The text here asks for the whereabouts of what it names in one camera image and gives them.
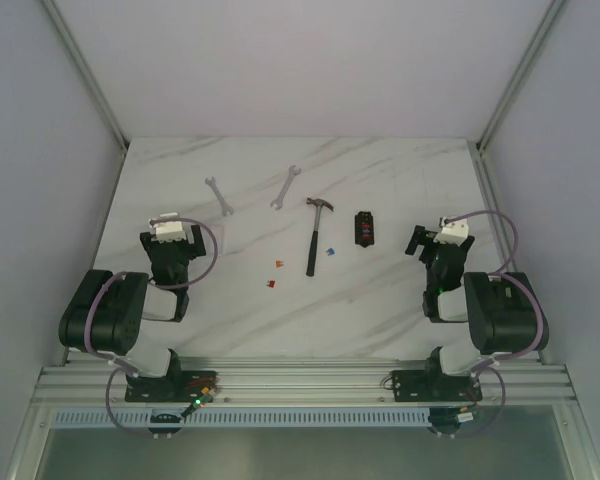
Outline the black fuse box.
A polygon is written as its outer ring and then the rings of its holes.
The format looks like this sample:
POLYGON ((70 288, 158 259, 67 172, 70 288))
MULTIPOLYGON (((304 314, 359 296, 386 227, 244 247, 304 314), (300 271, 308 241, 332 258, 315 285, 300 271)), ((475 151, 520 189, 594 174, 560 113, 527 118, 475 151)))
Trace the black fuse box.
POLYGON ((375 243, 374 220, 370 211, 359 211, 354 217, 354 242, 367 248, 375 243))

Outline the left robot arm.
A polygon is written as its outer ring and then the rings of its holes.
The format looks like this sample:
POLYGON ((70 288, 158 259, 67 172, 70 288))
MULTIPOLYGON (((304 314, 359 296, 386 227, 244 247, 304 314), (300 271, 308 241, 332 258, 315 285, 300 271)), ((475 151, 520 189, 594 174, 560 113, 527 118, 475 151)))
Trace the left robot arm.
POLYGON ((210 229, 176 217, 153 221, 140 235, 149 273, 91 269, 83 277, 59 323, 59 340, 120 369, 130 403, 204 403, 217 384, 214 371, 183 367, 171 347, 143 333, 150 322, 179 323, 189 306, 192 261, 208 251, 210 229))

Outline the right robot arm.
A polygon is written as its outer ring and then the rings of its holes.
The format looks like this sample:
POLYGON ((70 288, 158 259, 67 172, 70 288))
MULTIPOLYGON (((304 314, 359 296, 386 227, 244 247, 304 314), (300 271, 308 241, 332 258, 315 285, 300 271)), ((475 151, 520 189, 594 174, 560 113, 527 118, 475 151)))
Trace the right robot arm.
POLYGON ((397 402, 475 403, 482 399, 481 372, 548 343, 548 322, 526 274, 465 270, 475 241, 467 230, 465 221, 437 232, 417 225, 405 249, 410 256, 422 249, 425 317, 465 325, 468 336, 434 348, 419 369, 392 371, 390 389, 397 402))

